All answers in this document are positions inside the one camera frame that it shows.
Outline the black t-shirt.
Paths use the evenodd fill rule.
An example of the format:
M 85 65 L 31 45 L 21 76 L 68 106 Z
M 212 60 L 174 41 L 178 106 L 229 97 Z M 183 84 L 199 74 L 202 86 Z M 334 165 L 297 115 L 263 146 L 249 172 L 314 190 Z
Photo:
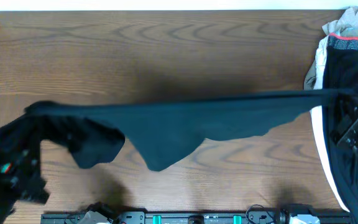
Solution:
M 331 106 L 344 90 L 276 91 L 210 100 L 134 105 L 64 105 L 39 101 L 0 128 L 11 153 L 42 140 L 68 148 L 80 168 L 111 162 L 125 141 L 147 167 L 161 171 L 191 154 L 205 139 L 262 136 L 316 106 Z

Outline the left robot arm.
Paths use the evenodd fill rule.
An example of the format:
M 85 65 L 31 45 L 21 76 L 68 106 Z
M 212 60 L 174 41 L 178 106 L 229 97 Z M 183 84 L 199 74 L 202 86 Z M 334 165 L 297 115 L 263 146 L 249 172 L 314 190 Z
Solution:
M 41 131 L 22 116 L 0 128 L 0 223 L 18 200 L 45 204 L 49 193 L 40 173 Z

